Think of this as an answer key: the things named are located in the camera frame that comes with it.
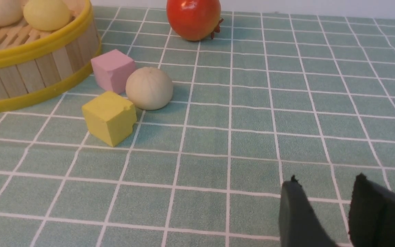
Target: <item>yellow rim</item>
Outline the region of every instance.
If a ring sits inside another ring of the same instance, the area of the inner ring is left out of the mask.
[[[99,42],[98,50],[95,56],[101,54],[101,40]],[[63,94],[64,92],[72,89],[81,83],[86,77],[92,73],[91,63],[86,64],[82,69],[68,77],[67,79],[54,84],[53,86],[46,87],[39,91],[22,95],[19,97],[0,100],[0,113],[4,111],[14,111],[17,109],[36,105],[52,99]]]
[[[0,68],[31,61],[64,47],[82,35],[93,21],[91,1],[85,0],[80,15],[60,30],[29,44],[0,50]]]

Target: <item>yellow bun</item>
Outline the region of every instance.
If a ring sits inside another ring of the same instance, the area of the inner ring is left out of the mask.
[[[24,18],[36,30],[55,31],[68,24],[71,11],[62,0],[29,0]]]

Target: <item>yellow cube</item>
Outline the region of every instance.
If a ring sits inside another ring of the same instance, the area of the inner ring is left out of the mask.
[[[133,103],[112,91],[83,105],[82,112],[88,131],[111,147],[132,134],[136,122]]]

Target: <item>bamboo steamer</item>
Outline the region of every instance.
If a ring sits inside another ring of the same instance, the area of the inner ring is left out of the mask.
[[[60,30],[41,32],[25,19],[0,28],[0,112],[57,97],[92,73],[91,58],[101,54],[92,4],[64,2],[73,17]]]

